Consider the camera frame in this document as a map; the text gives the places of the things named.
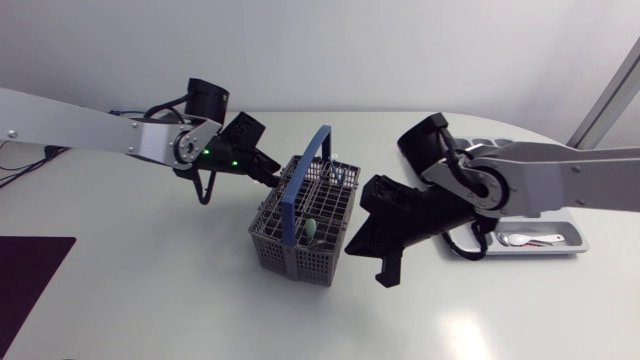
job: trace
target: white spoon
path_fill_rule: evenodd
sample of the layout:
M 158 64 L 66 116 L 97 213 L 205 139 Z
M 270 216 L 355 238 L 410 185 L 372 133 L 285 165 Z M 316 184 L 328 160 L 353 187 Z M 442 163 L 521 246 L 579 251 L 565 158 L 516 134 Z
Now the white spoon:
M 511 234 L 507 236 L 507 241 L 513 246 L 522 246 L 529 241 L 540 241 L 546 243 L 564 241 L 564 236 L 560 234 L 542 235 L 542 236 L 528 236 L 522 234 Z

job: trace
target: spoon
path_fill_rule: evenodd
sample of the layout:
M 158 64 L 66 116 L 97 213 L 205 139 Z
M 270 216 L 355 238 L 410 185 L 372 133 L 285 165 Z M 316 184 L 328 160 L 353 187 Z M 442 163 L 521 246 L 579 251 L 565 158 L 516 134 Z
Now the spoon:
M 496 233 L 496 239 L 498 239 L 498 242 L 500 242 L 502 246 L 511 246 L 509 244 L 508 236 L 503 233 Z M 532 240 L 531 242 L 528 242 L 522 246 L 551 246 L 551 244 L 546 242 L 535 242 Z
M 513 246 L 522 246 L 529 241 L 540 241 L 545 243 L 564 241 L 564 236 L 560 234 L 542 235 L 542 236 L 528 236 L 522 234 L 511 234 L 507 236 L 507 242 Z

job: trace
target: black cable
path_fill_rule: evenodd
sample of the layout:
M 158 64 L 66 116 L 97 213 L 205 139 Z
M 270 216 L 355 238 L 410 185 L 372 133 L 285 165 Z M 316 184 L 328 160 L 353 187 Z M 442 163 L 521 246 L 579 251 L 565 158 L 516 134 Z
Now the black cable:
M 45 158 L 44 159 L 36 161 L 36 162 L 34 162 L 33 164 L 30 164 L 30 165 L 25 165 L 24 166 L 24 170 L 20 171 L 19 173 L 11 174 L 11 175 L 8 175 L 8 176 L 5 176 L 5 177 L 1 178 L 0 181 L 2 181 L 2 180 L 6 180 L 6 181 L 3 182 L 2 184 L 0 184 L 0 189 L 2 189 L 5 186 L 9 185 L 10 183 L 14 182 L 15 180 L 17 180 L 21 176 L 23 176 L 23 175 L 25 175 L 27 173 L 30 173 L 30 172 L 32 172 L 34 170 L 39 169 L 44 164 L 46 164 L 49 161 L 55 159 L 58 155 L 62 154 L 63 152 L 65 152 L 67 150 L 69 150 L 69 149 L 68 148 L 59 147 L 59 146 L 45 146 Z
M 172 107 L 168 107 L 167 109 L 169 111 L 171 111 L 172 113 L 174 113 L 178 117 L 180 122 L 184 124 L 184 117 L 182 117 L 182 114 L 180 114 L 180 112 L 178 110 L 176 110 L 173 106 Z
M 481 195 L 482 190 L 480 189 L 478 184 L 475 184 L 465 173 L 462 172 L 460 168 L 460 164 L 458 162 L 458 157 L 456 156 L 456 145 L 453 137 L 449 133 L 449 130 L 446 128 L 440 128 L 438 132 L 442 141 L 444 141 L 446 150 L 444 152 L 445 158 L 447 159 L 447 166 L 451 171 L 453 177 L 464 187 L 473 191 L 476 195 Z
M 24 169 L 24 168 L 28 168 L 28 167 L 29 167 L 29 166 L 31 166 L 31 165 L 33 165 L 33 164 L 29 164 L 29 165 L 25 165 L 25 166 L 20 166 L 20 167 L 17 167 L 17 168 L 6 168 L 6 167 L 4 167 L 4 166 L 0 166 L 0 169 L 5 170 L 5 171 L 18 171 L 18 170 L 22 170 L 22 169 Z
M 120 116 L 120 115 L 124 115 L 124 114 L 144 114 L 144 111 L 137 111 L 137 110 L 111 110 L 111 111 L 109 111 L 109 114 L 115 115 L 115 116 Z
M 165 110 L 165 109 L 171 110 L 170 108 L 173 108 L 176 105 L 180 105 L 180 104 L 182 104 L 183 102 L 185 102 L 187 100 L 189 100 L 189 94 L 187 94 L 187 95 L 185 95 L 185 96 L 183 96 L 183 97 L 181 97 L 179 99 L 171 100 L 171 101 L 166 102 L 164 104 L 156 105 L 156 106 L 152 107 L 151 109 L 147 110 L 147 112 L 144 114 L 144 117 L 150 118 L 150 117 L 152 117 L 153 115 L 157 114 L 158 112 L 160 112 L 162 110 Z
M 449 232 L 445 231 L 442 233 L 442 238 L 456 254 L 471 261 L 478 261 L 484 258 L 485 255 L 487 255 L 487 249 L 489 247 L 487 245 L 487 238 L 485 237 L 485 235 L 478 233 L 477 227 L 475 225 L 476 223 L 473 223 L 471 225 L 471 229 L 473 231 L 474 237 L 476 238 L 476 241 L 478 242 L 478 244 L 480 244 L 480 251 L 478 252 L 467 251 L 460 248 L 458 245 L 456 245 L 455 242 L 453 242 L 453 240 L 451 239 L 451 235 L 449 235 Z

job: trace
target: white wall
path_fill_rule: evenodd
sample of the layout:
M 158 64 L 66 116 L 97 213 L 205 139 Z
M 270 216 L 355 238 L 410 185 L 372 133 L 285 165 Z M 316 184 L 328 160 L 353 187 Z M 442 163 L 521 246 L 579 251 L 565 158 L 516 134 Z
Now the white wall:
M 0 86 L 143 109 L 200 77 L 232 110 L 440 110 L 566 141 L 638 14 L 638 0 L 2 0 Z

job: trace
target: black mat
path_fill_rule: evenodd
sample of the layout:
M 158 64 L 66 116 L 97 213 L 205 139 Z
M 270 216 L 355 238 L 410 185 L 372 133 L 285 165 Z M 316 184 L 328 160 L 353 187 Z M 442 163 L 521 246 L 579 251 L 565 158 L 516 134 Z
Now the black mat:
M 75 241 L 0 236 L 0 359 Z

